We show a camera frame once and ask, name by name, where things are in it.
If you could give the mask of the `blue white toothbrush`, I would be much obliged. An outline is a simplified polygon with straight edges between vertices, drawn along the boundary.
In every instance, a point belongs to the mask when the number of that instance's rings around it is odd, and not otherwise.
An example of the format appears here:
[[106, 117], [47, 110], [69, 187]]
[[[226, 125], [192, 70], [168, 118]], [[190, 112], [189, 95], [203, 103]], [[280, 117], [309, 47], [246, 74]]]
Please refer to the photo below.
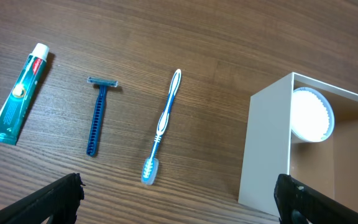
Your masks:
[[154, 143], [152, 146], [150, 156], [148, 158], [146, 158], [146, 160], [144, 162], [143, 169], [142, 169], [141, 182], [145, 185], [152, 185], [155, 181], [156, 176], [157, 176], [159, 161], [156, 158], [156, 154], [157, 154], [157, 150], [160, 145], [160, 142], [162, 140], [162, 137], [163, 137], [163, 135], [166, 131], [166, 128], [168, 126], [168, 121], [169, 121], [170, 112], [172, 109], [172, 104], [175, 100], [175, 96], [179, 89], [180, 82], [181, 82], [181, 69], [178, 68], [178, 69], [176, 69], [175, 73], [173, 74], [173, 77], [172, 77], [172, 80], [170, 83], [170, 88], [168, 91], [167, 102], [166, 102], [163, 112], [158, 120], [156, 134], [154, 137]]

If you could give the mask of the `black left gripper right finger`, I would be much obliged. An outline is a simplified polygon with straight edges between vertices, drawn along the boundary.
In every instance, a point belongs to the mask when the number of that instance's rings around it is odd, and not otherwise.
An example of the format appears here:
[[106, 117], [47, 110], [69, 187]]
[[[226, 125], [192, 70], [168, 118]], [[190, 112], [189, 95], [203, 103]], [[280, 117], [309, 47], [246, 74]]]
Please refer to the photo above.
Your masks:
[[279, 174], [274, 199], [281, 224], [354, 223], [358, 213], [287, 174]]

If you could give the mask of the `round white cotton-swab tub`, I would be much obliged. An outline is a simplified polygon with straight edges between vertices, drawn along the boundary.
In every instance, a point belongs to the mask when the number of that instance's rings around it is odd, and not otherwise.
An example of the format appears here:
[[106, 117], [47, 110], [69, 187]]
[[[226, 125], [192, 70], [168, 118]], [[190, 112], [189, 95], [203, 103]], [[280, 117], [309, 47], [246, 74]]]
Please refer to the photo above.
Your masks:
[[300, 87], [291, 98], [291, 142], [327, 140], [334, 131], [335, 117], [329, 101], [317, 90]]

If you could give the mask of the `green toothpaste tube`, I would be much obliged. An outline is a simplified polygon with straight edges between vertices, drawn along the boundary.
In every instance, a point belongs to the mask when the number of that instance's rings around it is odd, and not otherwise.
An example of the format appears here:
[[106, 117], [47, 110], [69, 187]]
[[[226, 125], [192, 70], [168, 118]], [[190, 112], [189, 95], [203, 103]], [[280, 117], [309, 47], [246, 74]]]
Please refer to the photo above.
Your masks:
[[47, 64], [49, 47], [38, 43], [27, 57], [21, 74], [0, 110], [0, 142], [15, 145], [27, 109]]

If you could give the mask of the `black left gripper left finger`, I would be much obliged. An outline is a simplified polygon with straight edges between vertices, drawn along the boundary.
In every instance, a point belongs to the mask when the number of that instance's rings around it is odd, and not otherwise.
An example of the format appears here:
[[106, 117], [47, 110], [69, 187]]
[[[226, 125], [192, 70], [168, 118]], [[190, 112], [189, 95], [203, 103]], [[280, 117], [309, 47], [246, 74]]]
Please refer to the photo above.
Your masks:
[[0, 224], [74, 224], [84, 198], [80, 174], [68, 174], [0, 210]]

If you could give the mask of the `blue disposable razor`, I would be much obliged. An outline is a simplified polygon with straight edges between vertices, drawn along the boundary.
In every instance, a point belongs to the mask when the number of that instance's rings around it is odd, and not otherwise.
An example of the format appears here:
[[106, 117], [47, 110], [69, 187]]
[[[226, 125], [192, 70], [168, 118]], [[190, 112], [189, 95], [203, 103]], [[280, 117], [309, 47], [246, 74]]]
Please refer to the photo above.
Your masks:
[[98, 150], [99, 136], [101, 132], [104, 110], [106, 106], [106, 94], [108, 88], [115, 88], [118, 86], [118, 82], [115, 80], [104, 80], [95, 77], [88, 77], [87, 82], [92, 85], [99, 86], [99, 94], [95, 102], [93, 119], [91, 122], [91, 128], [89, 132], [88, 144], [86, 148], [86, 154], [88, 156], [95, 156]]

